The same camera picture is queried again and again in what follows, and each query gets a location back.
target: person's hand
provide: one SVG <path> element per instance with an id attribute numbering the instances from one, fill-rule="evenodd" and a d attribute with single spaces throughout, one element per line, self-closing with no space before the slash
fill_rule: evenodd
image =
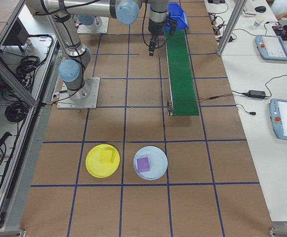
<path id="1" fill-rule="evenodd" d="M 279 21 L 283 17 L 286 17 L 286 12 L 276 15 L 276 19 Z"/>

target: conveyor belt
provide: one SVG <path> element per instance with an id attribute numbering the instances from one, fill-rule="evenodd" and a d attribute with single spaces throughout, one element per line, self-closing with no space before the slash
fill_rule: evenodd
<path id="1" fill-rule="evenodd" d="M 174 116 L 199 115 L 184 30 L 176 30 L 167 41 L 167 54 L 172 99 L 169 112 Z"/>

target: cup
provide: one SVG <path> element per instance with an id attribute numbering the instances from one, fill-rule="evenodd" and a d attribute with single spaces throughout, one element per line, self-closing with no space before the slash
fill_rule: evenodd
<path id="1" fill-rule="evenodd" d="M 264 16 L 257 15 L 256 18 L 255 18 L 255 21 L 254 21 L 254 26 L 255 27 L 259 27 L 264 20 L 265 20 Z"/>

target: white table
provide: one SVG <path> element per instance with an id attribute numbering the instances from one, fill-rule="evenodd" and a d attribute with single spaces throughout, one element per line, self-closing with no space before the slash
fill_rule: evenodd
<path id="1" fill-rule="evenodd" d="M 219 14 L 227 23 L 233 10 L 233 0 L 226 0 L 229 10 Z M 209 12 L 222 12 L 225 4 L 209 4 Z M 253 6 L 264 5 L 266 21 L 276 21 L 265 0 L 255 0 Z M 260 26 L 252 25 L 254 17 L 240 16 L 236 29 L 245 29 L 250 33 L 265 34 Z M 266 24 L 268 35 L 275 35 L 271 26 Z M 265 61 L 259 56 L 254 37 L 244 31 L 234 31 L 237 40 L 227 44 L 222 59 L 232 90 L 247 92 L 250 89 L 263 90 L 269 95 L 264 84 L 272 77 L 287 74 L 287 62 Z M 272 98 L 287 99 L 287 77 L 272 80 L 268 84 Z M 287 141 L 277 139 L 273 132 L 269 113 L 269 99 L 259 100 L 244 96 L 235 96 L 236 103 L 242 104 L 247 111 L 256 111 L 256 116 L 246 114 L 239 108 L 239 115 L 248 140 L 255 168 L 261 183 L 266 204 L 272 221 L 287 221 Z"/>

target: white plate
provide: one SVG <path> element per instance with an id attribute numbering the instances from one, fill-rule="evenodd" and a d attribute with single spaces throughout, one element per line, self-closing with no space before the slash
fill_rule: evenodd
<path id="1" fill-rule="evenodd" d="M 139 173 L 137 167 L 137 159 L 144 157 L 148 157 L 150 171 Z M 157 147 L 153 146 L 143 147 L 135 154 L 134 169 L 136 173 L 143 179 L 147 180 L 158 179 L 162 175 L 164 175 L 165 171 L 167 171 L 167 168 L 168 168 L 167 156 L 161 149 Z"/>

